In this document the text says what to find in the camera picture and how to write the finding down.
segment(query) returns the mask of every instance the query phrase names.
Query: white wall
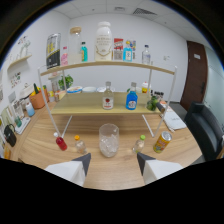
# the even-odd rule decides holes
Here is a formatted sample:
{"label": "white wall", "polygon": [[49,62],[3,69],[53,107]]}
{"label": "white wall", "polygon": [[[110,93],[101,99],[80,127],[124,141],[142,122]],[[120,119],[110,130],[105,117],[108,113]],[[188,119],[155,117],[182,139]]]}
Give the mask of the white wall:
{"label": "white wall", "polygon": [[[28,27],[18,40],[23,36],[28,36],[31,44],[28,47],[28,51],[31,52],[32,56],[25,61],[22,61],[13,67],[9,66],[9,58],[5,60],[2,70],[2,87],[3,87],[3,100],[0,102],[0,113],[8,106],[8,96],[15,91],[17,100],[19,100],[20,91],[24,88],[24,84],[36,83],[39,86],[38,80],[38,67],[46,65],[46,45],[47,38],[51,34],[61,33],[61,43],[66,45],[68,25],[70,19],[61,13],[50,11],[40,17],[38,20]],[[12,46],[10,53],[17,55],[20,52],[21,45],[18,45],[18,40]],[[11,88],[10,77],[15,73],[21,72],[21,83],[16,87]],[[43,83],[46,83],[48,77],[42,78]]]}
{"label": "white wall", "polygon": [[[136,56],[133,62],[141,63],[144,45],[149,45],[152,60],[157,61],[155,65],[167,69],[174,69],[173,66],[166,66],[164,63],[178,67],[176,84],[174,87],[172,101],[180,102],[184,89],[187,74],[187,44],[186,40],[150,20],[130,15],[121,14],[95,14],[72,19],[69,27],[81,26],[82,39],[86,42],[89,61],[94,61],[94,41],[97,24],[101,21],[111,23],[112,37],[121,37],[125,41],[128,38],[136,40]],[[164,61],[164,55],[169,55],[170,60]],[[105,81],[111,81],[116,91],[126,91],[130,88],[131,82],[137,82],[141,87],[142,82],[148,81],[149,71],[147,69],[119,66],[87,67],[66,71],[74,78],[74,85],[105,86]],[[153,71],[152,89],[165,93],[167,100],[173,77],[166,73]]]}
{"label": "white wall", "polygon": [[[187,44],[182,37],[157,23],[130,15],[96,14],[70,20],[58,12],[50,11],[36,20],[21,35],[21,37],[28,36],[27,39],[31,41],[29,52],[32,53],[32,56],[26,61],[14,65],[9,70],[9,60],[6,60],[3,64],[2,83],[4,98],[0,102],[0,113],[8,106],[8,95],[13,91],[16,92],[17,99],[19,99],[19,93],[25,83],[36,83],[39,85],[37,68],[46,65],[46,44],[49,35],[61,33],[62,50],[63,46],[67,45],[69,29],[73,26],[81,26],[82,39],[86,41],[88,47],[89,61],[94,61],[95,33],[97,24],[101,21],[109,21],[111,23],[113,38],[122,37],[125,40],[132,38],[137,41],[137,58],[133,60],[134,62],[141,63],[141,53],[144,50],[144,45],[148,44],[152,60],[157,61],[155,65],[173,69],[173,66],[165,66],[164,64],[169,63],[178,67],[176,84],[171,100],[179,102],[187,74]],[[11,49],[13,55],[18,54],[20,50],[21,45],[19,46],[17,42]],[[170,60],[164,61],[164,55],[169,55]],[[21,84],[12,89],[9,77],[18,72],[21,72]],[[133,67],[100,66],[71,69],[67,70],[65,74],[70,74],[74,78],[74,86],[100,87],[110,80],[116,91],[126,91],[133,81],[137,82],[139,87],[142,82],[148,81],[149,71]],[[164,92],[164,98],[167,99],[172,78],[169,74],[153,71],[152,89]],[[43,83],[47,79],[47,76],[42,77]]]}

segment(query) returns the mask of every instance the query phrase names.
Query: black floor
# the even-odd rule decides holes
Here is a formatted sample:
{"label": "black floor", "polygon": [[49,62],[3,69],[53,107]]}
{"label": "black floor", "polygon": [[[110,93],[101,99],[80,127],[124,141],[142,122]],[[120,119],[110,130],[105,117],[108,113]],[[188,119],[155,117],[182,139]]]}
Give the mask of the black floor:
{"label": "black floor", "polygon": [[[178,116],[184,121],[187,111],[180,105],[180,103],[170,102],[170,107],[178,114]],[[200,156],[191,165],[205,162],[204,156]]]}

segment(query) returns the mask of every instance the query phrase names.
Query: clear glass cup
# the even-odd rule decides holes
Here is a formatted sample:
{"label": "clear glass cup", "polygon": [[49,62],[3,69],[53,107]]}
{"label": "clear glass cup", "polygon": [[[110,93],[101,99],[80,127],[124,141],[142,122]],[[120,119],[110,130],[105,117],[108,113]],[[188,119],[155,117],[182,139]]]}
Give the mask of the clear glass cup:
{"label": "clear glass cup", "polygon": [[104,124],[99,129],[99,147],[102,154],[112,157],[119,148],[119,128],[114,124]]}

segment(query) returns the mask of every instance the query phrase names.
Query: ceiling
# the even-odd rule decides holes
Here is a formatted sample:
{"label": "ceiling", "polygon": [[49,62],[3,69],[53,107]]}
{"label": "ceiling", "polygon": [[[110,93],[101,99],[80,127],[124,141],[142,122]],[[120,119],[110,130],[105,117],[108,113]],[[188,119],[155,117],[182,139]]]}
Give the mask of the ceiling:
{"label": "ceiling", "polygon": [[153,0],[73,0],[53,10],[70,19],[101,13],[139,16],[167,27],[186,40],[201,43],[212,49],[203,34],[191,22],[171,8]]}

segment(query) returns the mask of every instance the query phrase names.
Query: red bottle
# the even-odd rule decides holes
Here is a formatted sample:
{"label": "red bottle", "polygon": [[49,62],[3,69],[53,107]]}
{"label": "red bottle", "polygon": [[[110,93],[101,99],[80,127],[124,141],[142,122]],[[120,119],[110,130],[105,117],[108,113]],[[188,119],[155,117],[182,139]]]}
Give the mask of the red bottle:
{"label": "red bottle", "polygon": [[57,132],[54,133],[54,137],[57,138],[56,139],[56,143],[59,146],[59,148],[61,150],[63,150],[63,151],[66,150],[67,149],[67,145],[66,145],[64,139],[62,137],[58,137],[58,133]]}

